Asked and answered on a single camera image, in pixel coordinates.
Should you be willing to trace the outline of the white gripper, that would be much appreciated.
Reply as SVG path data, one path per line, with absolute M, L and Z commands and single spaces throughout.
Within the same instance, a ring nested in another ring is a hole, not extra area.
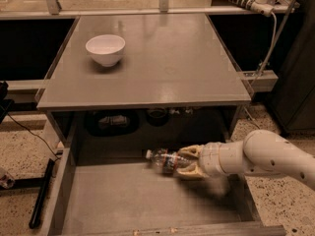
M 220 163 L 220 149 L 221 143 L 207 143 L 203 147 L 200 145 L 182 147 L 178 154 L 199 158 L 199 166 L 202 170 L 199 167 L 178 168 L 176 175 L 182 179 L 204 179 L 205 174 L 209 177 L 224 175 L 225 172 Z

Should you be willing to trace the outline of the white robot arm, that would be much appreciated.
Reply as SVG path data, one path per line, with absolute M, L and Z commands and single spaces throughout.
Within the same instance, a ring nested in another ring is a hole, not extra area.
M 183 147 L 178 154 L 196 159 L 177 170 L 181 176 L 285 175 L 315 190 L 315 157 L 271 131 L 255 130 L 238 142 Z

